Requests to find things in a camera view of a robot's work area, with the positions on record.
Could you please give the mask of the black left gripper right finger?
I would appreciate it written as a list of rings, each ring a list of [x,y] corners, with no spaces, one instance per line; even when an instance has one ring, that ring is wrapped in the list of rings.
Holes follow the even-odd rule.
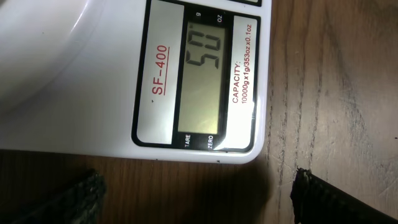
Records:
[[[298,224],[397,224],[386,215],[344,191],[298,168],[290,198]]]

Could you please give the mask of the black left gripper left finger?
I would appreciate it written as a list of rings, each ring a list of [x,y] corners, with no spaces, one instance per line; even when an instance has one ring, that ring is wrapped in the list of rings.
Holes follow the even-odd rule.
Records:
[[[106,183],[95,170],[64,191],[12,219],[14,224],[94,224],[103,208]]]

